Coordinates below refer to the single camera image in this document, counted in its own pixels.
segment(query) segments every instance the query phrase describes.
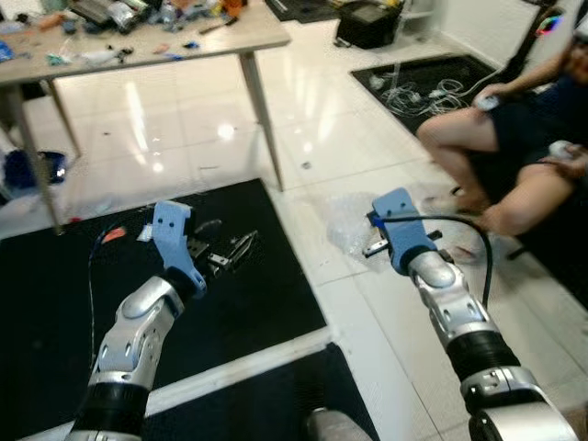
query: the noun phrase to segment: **wooden tabletop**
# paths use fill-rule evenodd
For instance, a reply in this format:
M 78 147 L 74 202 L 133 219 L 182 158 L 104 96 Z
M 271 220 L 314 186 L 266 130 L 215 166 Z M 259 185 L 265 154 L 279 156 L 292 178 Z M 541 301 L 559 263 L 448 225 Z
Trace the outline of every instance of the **wooden tabletop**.
M 165 43 L 170 45 L 169 52 L 181 55 L 186 60 L 214 57 L 232 53 L 258 51 L 261 49 L 286 46 L 290 42 L 289 34 L 264 3 L 255 2 L 246 6 L 237 23 L 223 27 L 202 36 L 199 30 L 220 24 L 219 18 L 200 18 L 188 23 L 184 30 L 175 34 L 165 32 L 163 25 L 141 25 L 127 36 L 114 32 L 105 32 L 99 36 L 90 36 L 81 29 L 68 37 L 61 27 L 40 33 L 27 33 L 0 36 L 16 55 L 28 52 L 32 58 L 16 58 L 0 63 L 0 86 L 28 83 L 38 80 L 59 78 L 63 76 L 90 74 L 116 69 L 173 62 L 163 55 L 153 54 L 154 49 Z M 197 42 L 199 49 L 185 49 L 189 41 Z M 104 50 L 107 45 L 115 49 L 131 47 L 134 53 L 127 57 L 124 64 L 111 61 L 101 66 L 92 66 L 82 60 L 64 66 L 49 66 L 48 53 L 84 53 Z

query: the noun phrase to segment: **table leg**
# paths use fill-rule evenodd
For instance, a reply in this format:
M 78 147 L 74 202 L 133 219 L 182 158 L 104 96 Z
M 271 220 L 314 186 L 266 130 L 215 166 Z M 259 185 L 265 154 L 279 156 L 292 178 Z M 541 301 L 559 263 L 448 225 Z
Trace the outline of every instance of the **table leg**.
M 27 115 L 25 113 L 25 100 L 22 96 L 22 91 L 20 90 L 19 85 L 13 85 L 8 88 L 8 103 L 14 118 L 17 121 L 20 133 L 22 134 L 22 139 L 25 144 L 25 152 L 27 153 L 28 161 L 30 162 L 30 165 L 33 169 L 33 174 L 35 175 L 39 192 L 43 197 L 43 201 L 45 202 L 47 210 L 49 211 L 49 215 L 51 216 L 51 220 L 53 221 L 53 228 L 55 233 L 61 234 L 62 225 L 60 224 L 59 218 L 57 217 L 57 211 L 53 203 L 51 191 L 49 189 L 49 173 L 37 153 L 37 146 L 35 145 L 35 140 L 33 139 L 33 135 L 30 132 Z
M 59 111 L 60 116 L 62 117 L 63 124 L 65 125 L 65 129 L 67 130 L 67 134 L 70 136 L 70 140 L 72 141 L 73 149 L 75 151 L 75 158 L 79 159 L 82 157 L 82 149 L 80 149 L 80 144 L 77 142 L 77 137 L 75 136 L 74 128 L 67 117 L 67 112 L 65 111 L 65 106 L 63 105 L 62 98 L 59 95 L 59 91 L 57 90 L 57 86 L 55 85 L 55 80 L 49 80 L 47 82 L 49 84 L 49 89 L 51 90 L 51 96 L 53 97 L 53 101 L 55 101 L 55 106 L 57 106 L 57 110 Z
M 259 123 L 264 128 L 266 135 L 267 147 L 272 158 L 274 170 L 276 171 L 277 187 L 279 191 L 284 191 L 284 180 L 282 176 L 282 169 L 277 158 L 276 140 L 274 139 L 274 132 L 272 129 L 272 122 L 267 111 L 266 97 L 264 96 L 264 88 L 261 83 L 259 71 L 257 69 L 257 61 L 255 60 L 255 52 L 246 52 L 239 54 L 241 68 L 243 70 L 243 77 L 249 90 L 249 97 L 254 105 L 255 115 Z

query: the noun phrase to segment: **black cable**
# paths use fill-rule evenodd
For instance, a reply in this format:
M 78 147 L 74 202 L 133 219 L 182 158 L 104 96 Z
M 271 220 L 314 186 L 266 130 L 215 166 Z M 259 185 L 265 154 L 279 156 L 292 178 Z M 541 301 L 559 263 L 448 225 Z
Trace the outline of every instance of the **black cable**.
M 494 266 L 493 256 L 492 256 L 492 246 L 490 245 L 490 239 L 488 239 L 488 234 L 476 223 L 472 222 L 469 219 L 460 218 L 458 216 L 445 216 L 445 215 L 432 215 L 432 216 L 406 216 L 404 218 L 379 218 L 380 221 L 384 223 L 400 223 L 400 222 L 412 222 L 412 221 L 454 221 L 465 223 L 466 225 L 473 228 L 478 235 L 481 237 L 481 240 L 484 243 L 484 248 L 486 248 L 486 278 L 484 280 L 484 291 L 482 292 L 481 304 L 482 306 L 488 310 L 488 299 L 490 298 L 490 284 L 492 283 L 492 269 Z
M 129 215 L 124 216 L 121 219 L 118 219 L 115 222 L 111 223 L 108 227 L 106 227 L 96 237 L 96 239 L 94 240 L 94 245 L 92 247 L 92 250 L 90 251 L 90 255 L 88 256 L 88 306 L 89 306 L 89 310 L 90 310 L 90 336 L 89 336 L 90 337 L 89 338 L 89 346 L 90 346 L 89 355 L 90 355 L 90 357 L 89 357 L 88 364 L 89 364 L 89 371 L 90 371 L 89 375 L 90 376 L 92 376 L 92 371 L 94 370 L 94 363 L 96 361 L 96 334 L 95 334 L 96 323 L 95 323 L 95 314 L 94 314 L 94 293 L 92 291 L 92 262 L 94 260 L 94 257 L 96 255 L 97 251 L 102 246 L 102 241 L 104 241 L 104 238 L 107 236 L 107 234 L 109 234 L 110 232 L 112 232 L 116 228 L 123 227 L 126 222 L 130 221 L 135 216 L 138 216 L 139 214 L 142 214 L 152 208 L 153 208 L 153 205 L 147 205 L 145 207 L 141 207 L 139 209 L 134 210 Z

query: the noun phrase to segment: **table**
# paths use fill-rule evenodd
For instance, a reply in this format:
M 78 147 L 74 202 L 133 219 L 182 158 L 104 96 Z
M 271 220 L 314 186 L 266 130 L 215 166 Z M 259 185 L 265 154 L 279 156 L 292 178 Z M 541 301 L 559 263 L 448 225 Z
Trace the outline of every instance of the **table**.
M 290 37 L 267 6 L 263 2 L 257 3 L 258 0 L 254 1 L 255 3 L 243 9 L 237 23 L 230 27 L 213 30 L 204 36 L 199 35 L 198 31 L 214 26 L 216 24 L 215 20 L 219 19 L 200 19 L 194 23 L 187 24 L 183 31 L 177 32 L 176 34 L 164 32 L 161 26 L 149 26 L 145 24 L 131 32 L 128 36 L 117 33 L 107 35 L 107 38 L 104 36 L 100 36 L 101 38 L 88 36 L 78 31 L 75 36 L 68 39 L 63 34 L 61 28 L 54 28 L 44 33 L 30 31 L 27 33 L 2 36 L 1 40 L 8 43 L 16 54 L 28 52 L 32 56 L 30 59 L 17 58 L 9 62 L 0 63 L 0 87 L 5 88 L 7 91 L 8 104 L 14 112 L 15 119 L 21 130 L 24 148 L 37 180 L 38 188 L 51 216 L 54 229 L 58 234 L 62 232 L 62 224 L 49 189 L 47 170 L 42 165 L 37 154 L 38 149 L 31 134 L 29 121 L 25 113 L 24 99 L 20 85 L 40 80 L 46 80 L 48 82 L 56 107 L 72 139 L 75 154 L 79 157 L 82 155 L 82 151 L 75 138 L 65 105 L 59 96 L 59 90 L 55 84 L 55 80 L 65 76 L 175 62 L 164 55 L 153 54 L 153 50 L 162 42 L 169 44 L 170 52 L 181 55 L 184 60 L 195 60 L 229 54 L 239 56 L 243 77 L 249 91 L 249 97 L 251 98 L 255 115 L 263 127 L 266 136 L 267 146 L 277 175 L 278 186 L 280 190 L 283 190 L 283 179 L 277 157 L 276 141 L 267 110 L 266 97 L 257 67 L 255 52 L 262 49 L 286 46 L 290 43 Z M 197 41 L 200 47 L 198 49 L 185 49 L 183 45 L 191 40 Z M 111 45 L 115 49 L 132 47 L 134 53 L 126 59 L 124 64 L 118 64 L 112 61 L 96 67 L 87 65 L 82 61 L 76 61 L 64 66 L 49 66 L 45 59 L 47 53 L 59 52 L 64 44 L 67 44 L 67 51 L 75 53 L 102 51 L 107 45 Z

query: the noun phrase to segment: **black shorts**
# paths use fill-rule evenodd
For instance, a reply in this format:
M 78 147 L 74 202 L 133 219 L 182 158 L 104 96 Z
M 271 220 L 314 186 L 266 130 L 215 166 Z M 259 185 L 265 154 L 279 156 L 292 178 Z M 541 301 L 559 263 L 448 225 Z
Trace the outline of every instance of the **black shorts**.
M 506 102 L 490 112 L 501 153 L 521 166 L 549 156 L 555 141 L 578 142 L 578 135 L 554 118 L 544 116 L 532 96 Z

